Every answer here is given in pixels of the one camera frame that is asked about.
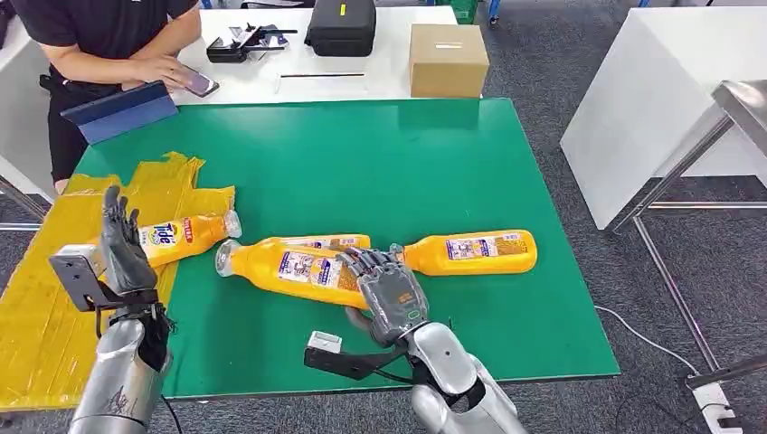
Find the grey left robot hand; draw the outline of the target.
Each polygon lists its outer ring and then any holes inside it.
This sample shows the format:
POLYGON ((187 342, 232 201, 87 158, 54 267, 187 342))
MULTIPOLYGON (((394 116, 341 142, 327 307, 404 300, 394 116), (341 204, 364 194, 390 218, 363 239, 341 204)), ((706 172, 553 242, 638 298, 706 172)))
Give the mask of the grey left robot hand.
POLYGON ((128 198, 110 186, 102 204, 100 247, 112 290, 120 296, 155 290, 157 276, 140 245, 139 209, 128 210, 128 198))

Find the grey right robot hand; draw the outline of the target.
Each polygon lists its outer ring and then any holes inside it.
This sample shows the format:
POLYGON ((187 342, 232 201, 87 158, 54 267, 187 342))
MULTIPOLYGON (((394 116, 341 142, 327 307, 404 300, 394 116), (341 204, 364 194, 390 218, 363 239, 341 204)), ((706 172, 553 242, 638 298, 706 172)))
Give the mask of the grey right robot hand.
POLYGON ((428 322, 428 302, 412 270, 390 252, 349 247, 336 258, 352 272, 363 308, 346 307, 346 317, 388 348, 428 322))

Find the person's right hand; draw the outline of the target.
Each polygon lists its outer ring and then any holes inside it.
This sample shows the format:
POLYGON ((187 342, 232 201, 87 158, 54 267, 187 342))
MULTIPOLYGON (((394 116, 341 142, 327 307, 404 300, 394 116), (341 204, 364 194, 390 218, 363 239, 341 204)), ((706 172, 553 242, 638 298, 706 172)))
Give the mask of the person's right hand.
POLYGON ((175 57, 161 55, 146 59, 130 59, 132 80, 136 82, 162 81, 169 89, 186 88, 191 79, 186 67, 175 57))

